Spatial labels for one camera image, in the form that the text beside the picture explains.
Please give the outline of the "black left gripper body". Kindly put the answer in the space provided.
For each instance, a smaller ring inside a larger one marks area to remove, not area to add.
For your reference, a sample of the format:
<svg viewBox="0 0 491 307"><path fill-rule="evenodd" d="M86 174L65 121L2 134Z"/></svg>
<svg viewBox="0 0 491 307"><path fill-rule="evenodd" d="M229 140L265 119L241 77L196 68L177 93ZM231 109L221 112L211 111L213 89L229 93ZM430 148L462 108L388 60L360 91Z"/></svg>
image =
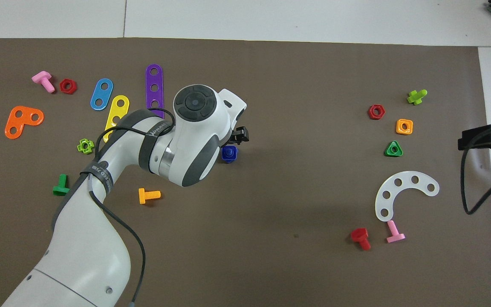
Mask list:
<svg viewBox="0 0 491 307"><path fill-rule="evenodd" d="M245 126L237 127L236 130L232 131L229 138L229 144L240 145L242 142L249 142L249 132Z"/></svg>

